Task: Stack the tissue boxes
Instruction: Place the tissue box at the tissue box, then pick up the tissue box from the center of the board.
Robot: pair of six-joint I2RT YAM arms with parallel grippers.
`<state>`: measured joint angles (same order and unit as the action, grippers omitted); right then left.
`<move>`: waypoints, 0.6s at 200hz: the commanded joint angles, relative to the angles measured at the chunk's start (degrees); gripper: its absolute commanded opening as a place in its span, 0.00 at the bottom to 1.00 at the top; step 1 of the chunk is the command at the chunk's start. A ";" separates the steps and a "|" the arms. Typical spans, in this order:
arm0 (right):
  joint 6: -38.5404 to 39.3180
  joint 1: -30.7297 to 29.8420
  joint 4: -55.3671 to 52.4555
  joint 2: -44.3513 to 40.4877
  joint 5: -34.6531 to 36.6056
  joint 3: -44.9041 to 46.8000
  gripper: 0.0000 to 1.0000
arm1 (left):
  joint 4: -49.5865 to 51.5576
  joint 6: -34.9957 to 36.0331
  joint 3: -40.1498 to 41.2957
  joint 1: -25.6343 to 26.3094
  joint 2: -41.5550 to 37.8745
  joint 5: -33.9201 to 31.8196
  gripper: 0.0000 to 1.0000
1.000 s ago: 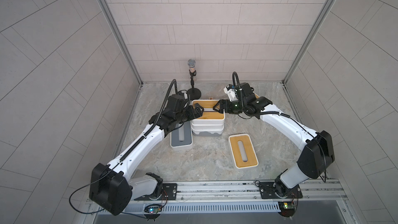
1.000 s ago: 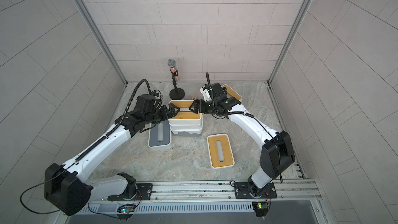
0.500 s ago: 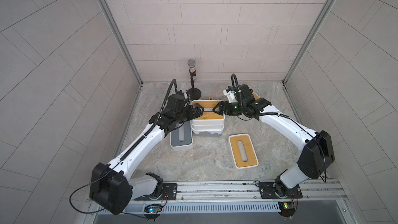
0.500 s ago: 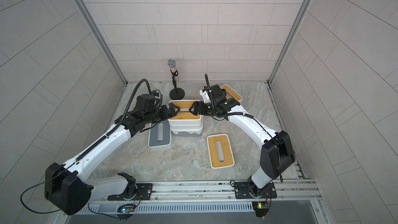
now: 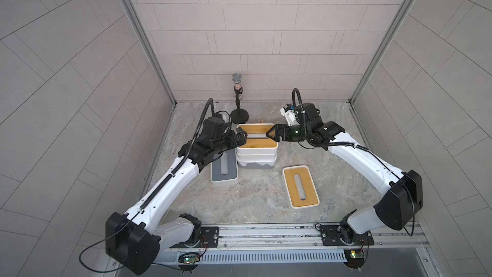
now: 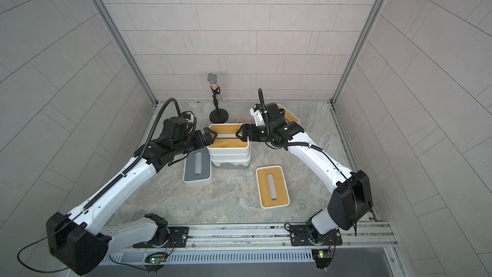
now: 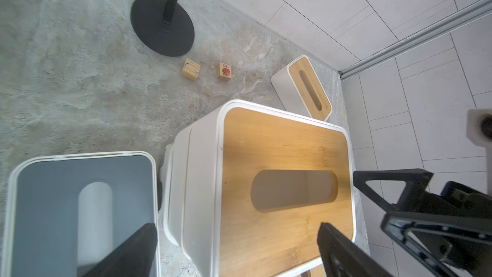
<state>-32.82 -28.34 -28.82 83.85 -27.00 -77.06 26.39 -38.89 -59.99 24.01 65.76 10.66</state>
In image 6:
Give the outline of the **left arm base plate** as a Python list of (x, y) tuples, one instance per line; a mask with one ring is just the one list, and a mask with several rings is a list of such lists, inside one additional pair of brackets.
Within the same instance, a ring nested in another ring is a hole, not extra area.
[(188, 238), (189, 227), (184, 226), (171, 226), (166, 230), (160, 229), (154, 235), (154, 237), (147, 242), (140, 242), (134, 244), (133, 248), (158, 248), (158, 249), (172, 249), (183, 248), (186, 246)]

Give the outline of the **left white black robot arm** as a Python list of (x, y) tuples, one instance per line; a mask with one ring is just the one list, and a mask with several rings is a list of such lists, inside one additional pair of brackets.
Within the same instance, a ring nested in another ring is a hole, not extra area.
[(209, 128), (197, 130), (196, 118), (189, 112), (178, 111), (175, 117), (165, 119), (155, 139), (152, 135), (158, 123), (154, 121), (145, 143), (109, 182), (69, 213), (57, 212), (48, 219), (49, 253), (76, 274), (87, 274), (107, 255), (136, 244), (169, 246), (168, 222), (157, 214), (105, 227), (134, 191), (163, 167), (177, 163), (177, 156), (185, 159), (189, 153), (212, 145), (217, 138)]

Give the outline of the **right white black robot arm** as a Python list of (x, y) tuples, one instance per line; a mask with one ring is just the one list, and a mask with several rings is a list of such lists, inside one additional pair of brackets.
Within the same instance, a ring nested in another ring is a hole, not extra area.
[(284, 111), (275, 103), (266, 104), (263, 91), (258, 90), (260, 102), (252, 107), (254, 124), (243, 124), (236, 132), (241, 141), (263, 142), (275, 150), (285, 150), (304, 162), (331, 193), (326, 208), (306, 222), (307, 236), (314, 244), (330, 239), (337, 229), (357, 229), (357, 222), (373, 207), (368, 175), (353, 172), (317, 146), (298, 123), (288, 122)]

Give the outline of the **grey lid tissue box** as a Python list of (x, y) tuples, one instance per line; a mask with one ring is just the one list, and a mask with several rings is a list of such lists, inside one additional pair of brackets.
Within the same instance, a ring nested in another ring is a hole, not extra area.
[(246, 162), (251, 157), (249, 151), (245, 153), (209, 151), (209, 154), (211, 159), (215, 162)]
[(210, 185), (213, 173), (210, 154), (207, 147), (192, 151), (185, 159), (183, 182), (189, 187)]

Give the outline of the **white lid tissue box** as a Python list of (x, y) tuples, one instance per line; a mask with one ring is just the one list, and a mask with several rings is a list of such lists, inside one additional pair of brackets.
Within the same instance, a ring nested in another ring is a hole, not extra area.
[(219, 169), (247, 169), (249, 168), (251, 160), (242, 160), (242, 161), (216, 161), (211, 159), (211, 163), (219, 168)]

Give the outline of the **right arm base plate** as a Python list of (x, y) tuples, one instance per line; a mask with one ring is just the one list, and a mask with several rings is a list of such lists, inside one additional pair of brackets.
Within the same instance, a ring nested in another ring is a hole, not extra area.
[(323, 235), (308, 230), (306, 224), (284, 224), (290, 234), (292, 246), (341, 246), (343, 244), (339, 229), (333, 229)]

